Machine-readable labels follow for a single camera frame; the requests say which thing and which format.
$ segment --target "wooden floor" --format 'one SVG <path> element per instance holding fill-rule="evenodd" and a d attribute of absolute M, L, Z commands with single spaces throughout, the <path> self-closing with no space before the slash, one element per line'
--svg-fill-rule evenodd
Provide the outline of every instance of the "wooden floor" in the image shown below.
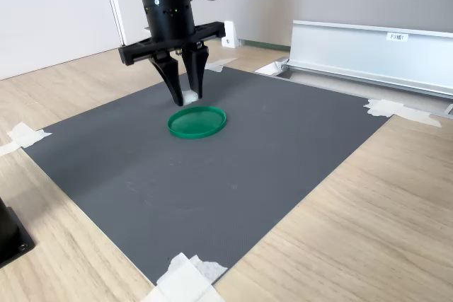
<path fill-rule="evenodd" d="M 244 71 L 285 56 L 208 45 L 211 61 L 238 57 L 228 66 Z M 116 51 L 0 81 L 0 144 L 21 121 L 41 129 L 159 81 Z M 216 283 L 225 301 L 453 301 L 453 120 L 439 121 L 392 117 Z M 0 301 L 140 301 L 152 289 L 22 150 L 0 157 L 0 197 L 37 242 L 0 269 Z"/>

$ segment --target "metal bracket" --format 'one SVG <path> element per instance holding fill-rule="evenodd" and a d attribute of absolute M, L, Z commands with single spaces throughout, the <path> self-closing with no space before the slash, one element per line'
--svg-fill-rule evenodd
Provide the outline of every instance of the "metal bracket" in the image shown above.
<path fill-rule="evenodd" d="M 6 208 L 0 200 L 0 268 L 18 259 L 35 247 L 23 224 L 16 216 L 12 208 Z M 9 226 L 14 226 L 15 231 L 6 235 Z"/>

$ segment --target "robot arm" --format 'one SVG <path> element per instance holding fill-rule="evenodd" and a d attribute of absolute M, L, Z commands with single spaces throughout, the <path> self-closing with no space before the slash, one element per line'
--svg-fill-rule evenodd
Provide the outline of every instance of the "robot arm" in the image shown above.
<path fill-rule="evenodd" d="M 122 62 L 126 65 L 149 59 L 179 106 L 183 105 L 183 94 L 179 84 L 178 61 L 170 56 L 170 52 L 175 50 L 176 54 L 182 55 L 190 88 L 201 98 L 203 74 L 209 55 L 203 40 L 225 36 L 223 23 L 195 26 L 191 1 L 142 0 L 151 38 L 119 49 Z"/>

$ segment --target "green plastic lid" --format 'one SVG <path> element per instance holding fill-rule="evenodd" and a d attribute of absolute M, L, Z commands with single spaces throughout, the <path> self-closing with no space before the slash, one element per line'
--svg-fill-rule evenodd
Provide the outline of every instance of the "green plastic lid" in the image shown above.
<path fill-rule="evenodd" d="M 178 111 L 168 119 L 170 132 L 180 138 L 195 139 L 208 137 L 222 130 L 227 115 L 213 106 L 194 106 Z"/>

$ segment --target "label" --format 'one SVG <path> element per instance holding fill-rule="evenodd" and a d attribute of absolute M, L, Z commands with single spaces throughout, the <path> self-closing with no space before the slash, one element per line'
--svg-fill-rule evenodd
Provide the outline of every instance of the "label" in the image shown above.
<path fill-rule="evenodd" d="M 404 33 L 387 33 L 387 40 L 391 40 L 392 42 L 407 42 L 409 39 L 409 35 Z"/>

